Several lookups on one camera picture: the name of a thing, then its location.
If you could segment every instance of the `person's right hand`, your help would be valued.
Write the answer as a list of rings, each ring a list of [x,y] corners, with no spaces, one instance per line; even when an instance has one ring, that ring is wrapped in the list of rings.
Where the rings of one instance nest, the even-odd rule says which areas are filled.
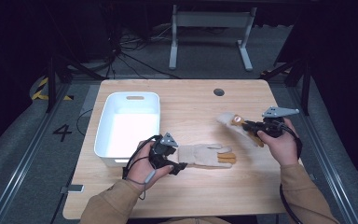
[[[284,123],[297,135],[290,119],[284,119]],[[269,146],[272,157],[281,166],[298,164],[296,141],[290,133],[283,131],[283,135],[277,138],[271,137],[262,131],[258,131],[257,135]]]

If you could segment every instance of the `dark background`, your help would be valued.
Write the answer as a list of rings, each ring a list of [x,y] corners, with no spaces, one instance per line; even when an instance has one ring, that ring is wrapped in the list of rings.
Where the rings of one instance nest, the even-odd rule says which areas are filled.
[[[103,14],[106,7],[111,11]],[[117,38],[120,26],[148,38],[153,26],[170,22],[171,13],[172,7],[165,5],[0,0],[0,135],[32,103],[29,90],[46,73],[52,55],[78,63],[103,59],[115,47],[108,36]],[[309,60],[330,117],[358,169],[358,1],[257,10],[255,26],[279,24],[296,25],[277,62]]]

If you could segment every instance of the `hand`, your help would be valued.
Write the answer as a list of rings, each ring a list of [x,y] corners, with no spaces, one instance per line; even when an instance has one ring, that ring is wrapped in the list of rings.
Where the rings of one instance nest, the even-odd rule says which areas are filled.
[[[297,135],[290,119],[284,119],[284,123]],[[278,138],[273,138],[262,131],[258,131],[257,135],[269,146],[272,157],[281,166],[298,164],[296,141],[290,133],[283,132]]]
[[[132,183],[133,186],[140,191],[150,189],[160,178],[167,175],[173,168],[171,165],[168,165],[157,169],[150,181],[144,185],[149,175],[155,171],[148,159],[149,152],[153,144],[154,142],[149,142],[141,150],[139,150],[138,154],[134,157],[132,162],[135,162],[140,158],[143,159],[140,159],[136,163],[133,163],[129,174],[127,175],[127,179],[129,179],[130,183]]]

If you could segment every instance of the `gray floor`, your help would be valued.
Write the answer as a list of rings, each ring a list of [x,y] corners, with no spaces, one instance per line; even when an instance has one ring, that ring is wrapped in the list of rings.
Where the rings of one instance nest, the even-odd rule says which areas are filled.
[[[254,66],[253,72],[246,72],[241,62],[241,56],[236,47],[236,40],[241,36],[241,30],[228,29],[219,34],[212,34],[202,29],[181,30],[179,35],[179,50],[177,69],[168,69],[171,42],[170,35],[159,41],[152,41],[145,48],[125,51],[130,56],[146,63],[159,71],[170,73],[180,78],[258,78],[263,70],[273,68],[282,44],[290,32],[290,27],[255,27],[252,29],[247,49]],[[110,78],[167,78],[160,72],[120,56],[123,60],[115,60]],[[298,95],[301,83],[296,88],[286,88],[282,84],[285,75],[279,75],[269,81],[271,90],[279,106],[299,108]],[[34,93],[36,82],[30,90]],[[61,187],[70,179],[76,166],[83,142],[83,134],[87,130],[90,113],[82,115],[92,108],[98,81],[76,75],[72,84],[61,86],[64,94],[74,95],[72,101],[61,101],[50,115],[45,114],[47,101],[35,100],[0,138],[0,222],[1,223],[77,223],[78,220],[66,220],[62,216],[65,198],[60,194]],[[302,114],[291,119],[304,143],[302,161],[314,182],[329,202],[334,216],[341,223],[358,223],[358,173],[351,164],[344,146],[328,116],[323,100],[315,84],[310,89],[310,116]],[[46,123],[46,129],[40,130],[40,124]],[[68,126],[68,132],[63,141],[60,134],[53,134],[63,125]],[[35,134],[40,133],[35,144]],[[5,191],[12,176],[16,177],[16,168],[23,164],[23,155],[33,151],[30,166],[22,167],[22,176],[17,189]],[[334,190],[334,182],[330,179],[321,162],[320,152],[323,152],[329,165],[337,172],[342,190],[339,194]],[[342,205],[342,200],[349,204]],[[260,224],[274,223],[275,215],[258,216]],[[280,215],[280,223],[287,223],[285,215]]]

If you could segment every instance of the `beige work glove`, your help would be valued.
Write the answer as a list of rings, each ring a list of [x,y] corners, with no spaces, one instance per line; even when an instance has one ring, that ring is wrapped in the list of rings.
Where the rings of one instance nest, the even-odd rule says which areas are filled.
[[[179,146],[177,151],[179,162],[188,164],[229,168],[236,162],[231,147],[222,147],[220,144]]]

